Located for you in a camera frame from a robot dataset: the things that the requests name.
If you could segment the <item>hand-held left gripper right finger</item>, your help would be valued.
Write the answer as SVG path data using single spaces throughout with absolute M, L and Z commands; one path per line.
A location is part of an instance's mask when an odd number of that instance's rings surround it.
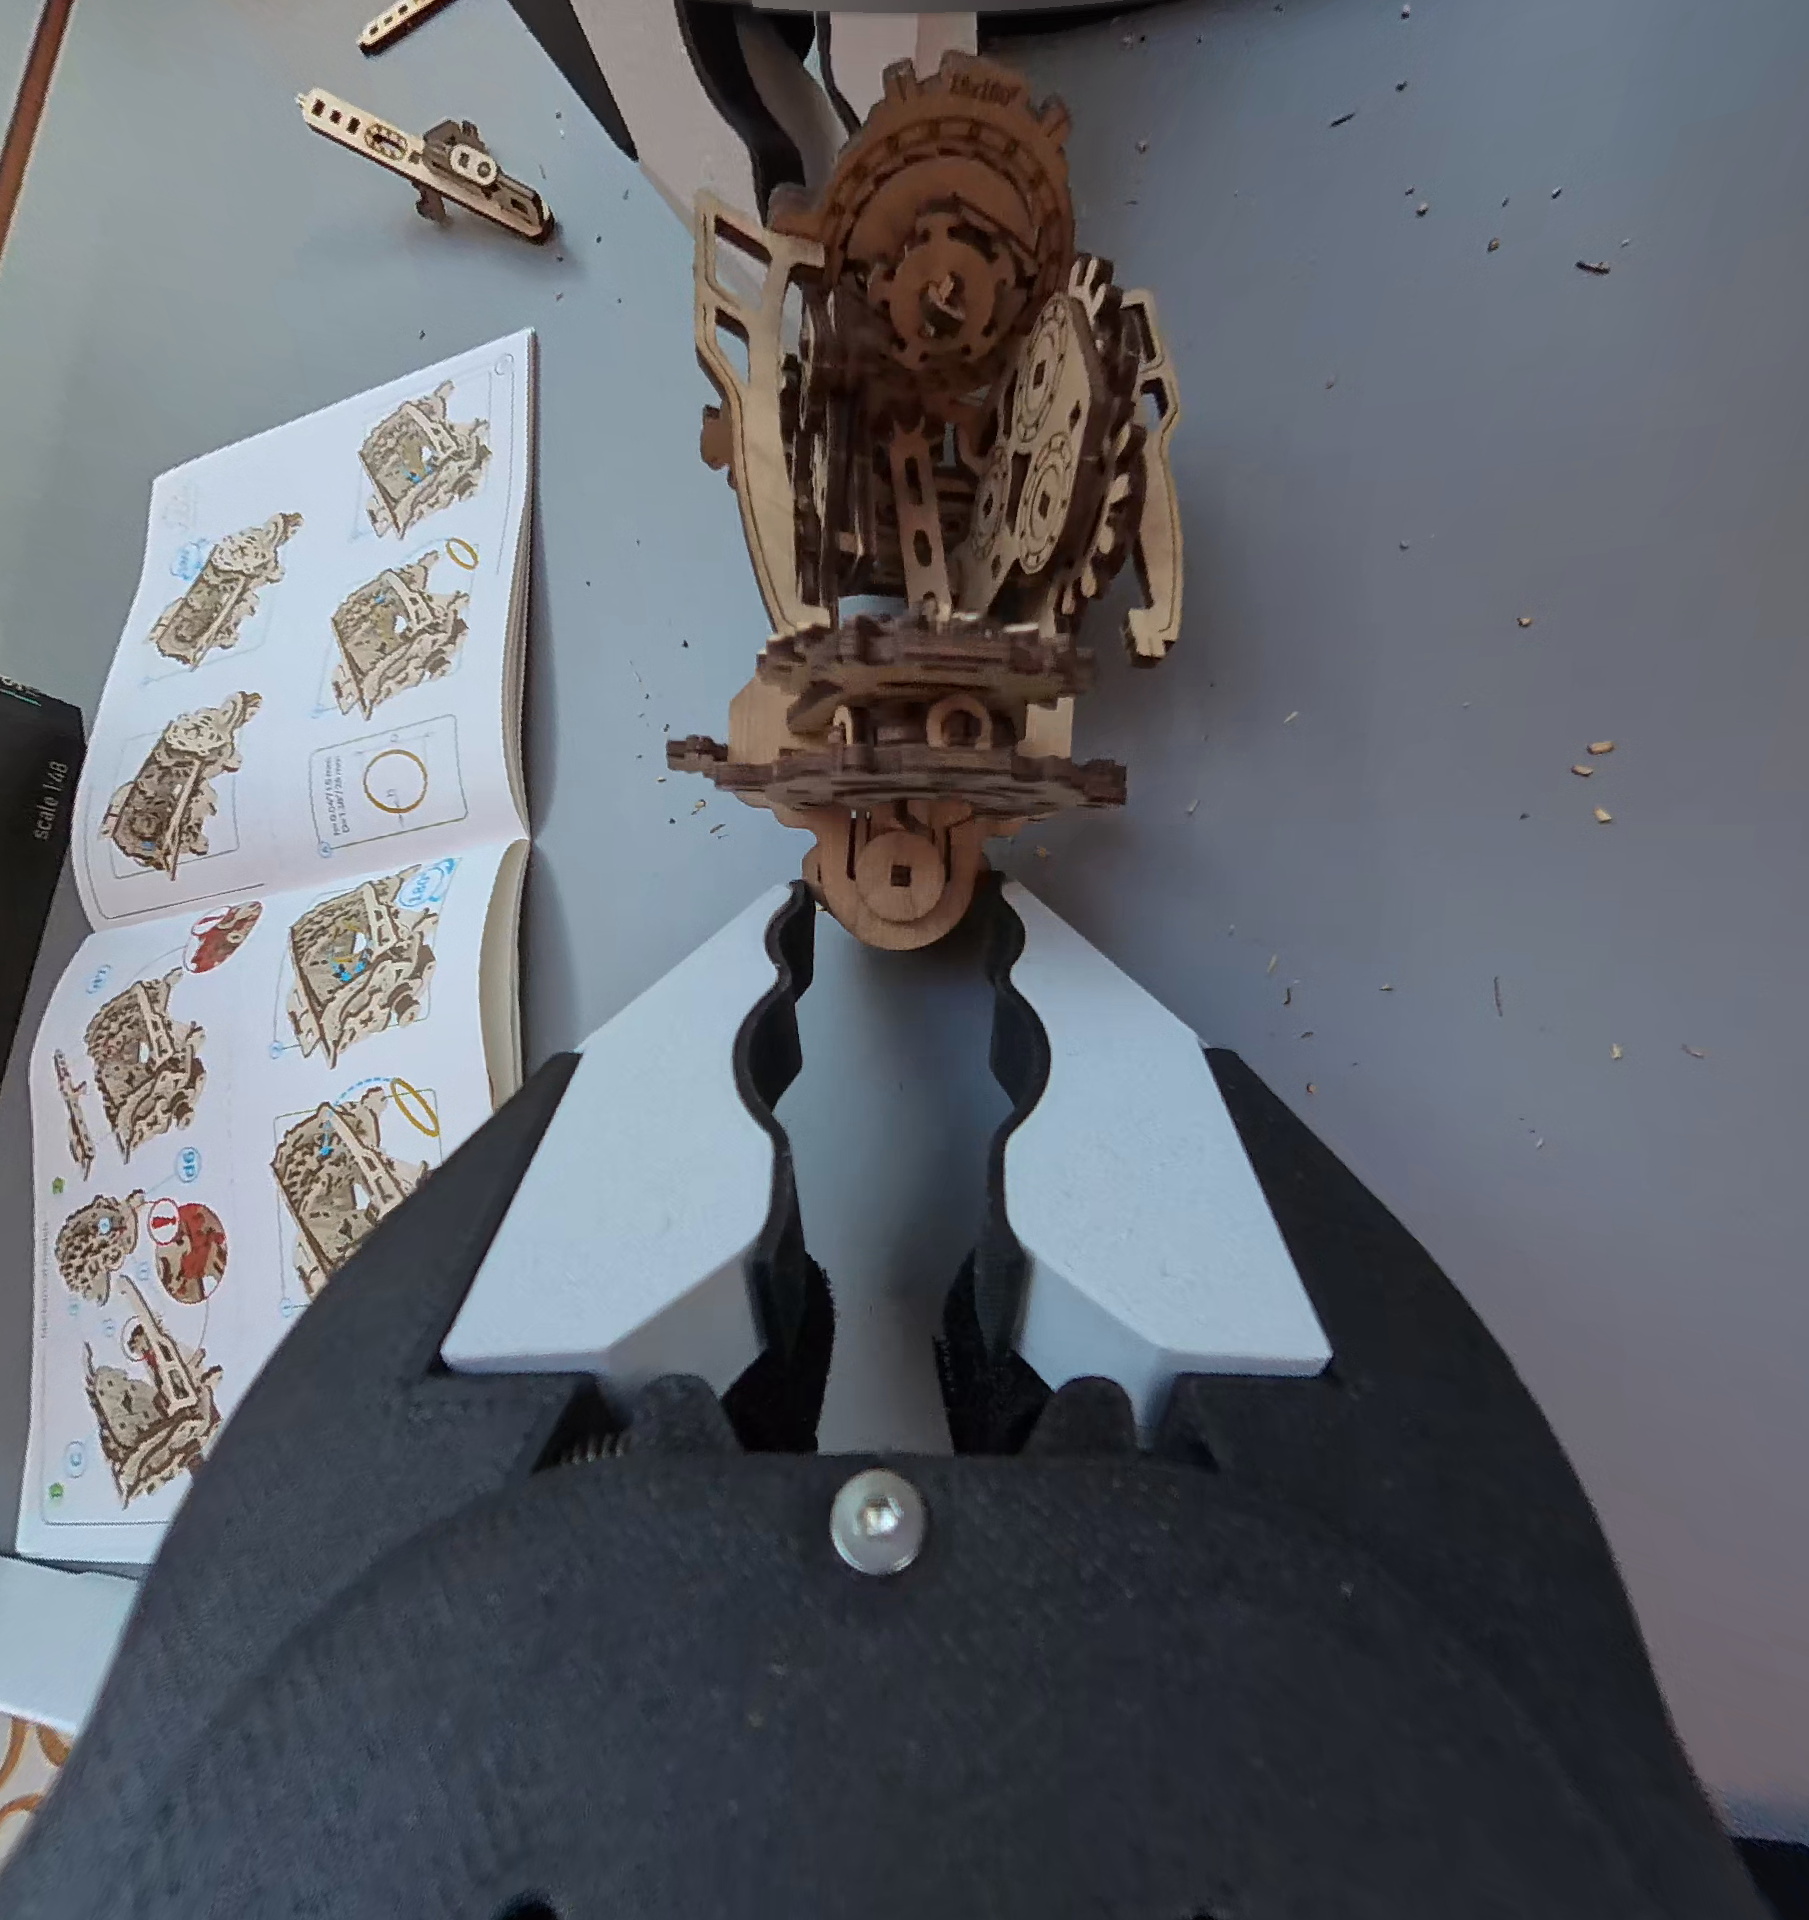
M 975 1319 L 1042 1384 L 1315 1378 L 1330 1344 L 1201 1038 L 1025 886 L 989 899 Z

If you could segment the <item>white card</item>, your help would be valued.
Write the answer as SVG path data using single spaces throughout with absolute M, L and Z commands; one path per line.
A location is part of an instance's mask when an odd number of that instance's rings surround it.
M 0 1556 L 0 1715 L 76 1742 L 140 1582 Z

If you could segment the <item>white instruction booklet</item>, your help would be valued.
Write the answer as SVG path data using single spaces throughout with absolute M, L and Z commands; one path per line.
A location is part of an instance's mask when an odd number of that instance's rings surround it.
M 521 1084 L 537 337 L 162 474 L 38 1028 L 13 1546 L 154 1556 L 365 1238 Z

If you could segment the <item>wooden mechanical puzzle model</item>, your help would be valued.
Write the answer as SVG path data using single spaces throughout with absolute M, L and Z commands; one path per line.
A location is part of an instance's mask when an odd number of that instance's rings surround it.
M 806 889 L 881 952 L 965 920 L 991 839 L 1125 804 L 1073 757 L 1093 602 L 1132 571 L 1132 663 L 1180 638 L 1177 375 L 1154 297 L 1076 246 L 1069 126 L 996 61 L 895 61 L 817 193 L 695 203 L 702 458 L 771 635 L 669 767 L 808 832 Z

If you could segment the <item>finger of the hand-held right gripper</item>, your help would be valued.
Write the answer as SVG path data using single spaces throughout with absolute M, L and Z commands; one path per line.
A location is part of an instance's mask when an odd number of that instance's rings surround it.
M 746 72 L 799 156 L 837 156 L 909 62 L 930 77 L 951 52 L 979 50 L 979 12 L 774 12 L 737 6 Z
M 592 50 L 635 141 L 635 164 L 669 208 L 700 193 L 761 220 L 802 188 L 802 156 L 746 72 L 735 4 L 592 6 Z

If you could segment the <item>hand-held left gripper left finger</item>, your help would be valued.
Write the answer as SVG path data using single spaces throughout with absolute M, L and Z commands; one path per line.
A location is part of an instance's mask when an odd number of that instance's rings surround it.
M 592 1033 L 451 1327 L 464 1377 L 819 1389 L 836 1311 L 779 1116 L 817 905 L 769 889 Z

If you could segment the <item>grey desk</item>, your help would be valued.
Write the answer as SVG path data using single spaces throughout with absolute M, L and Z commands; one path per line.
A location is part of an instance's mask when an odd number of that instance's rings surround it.
M 692 242 L 507 4 L 78 4 L 0 272 L 0 674 L 93 711 L 156 476 L 539 337 L 530 1064 L 795 876 L 663 771 L 767 627 Z M 1181 643 L 1007 872 L 1237 1051 L 1555 1424 L 1694 1769 L 1809 1837 L 1809 4 L 1193 4 L 1013 48 L 1156 292 Z M 481 132 L 531 244 L 308 132 Z

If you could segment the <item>brown wooden strip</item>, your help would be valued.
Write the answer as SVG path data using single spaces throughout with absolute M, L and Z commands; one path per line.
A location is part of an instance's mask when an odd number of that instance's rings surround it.
M 53 91 L 53 76 L 68 34 L 73 3 L 43 3 L 29 6 L 32 35 L 16 84 L 10 91 L 9 113 L 0 141 L 0 270 L 10 223 L 27 180 L 35 137 Z

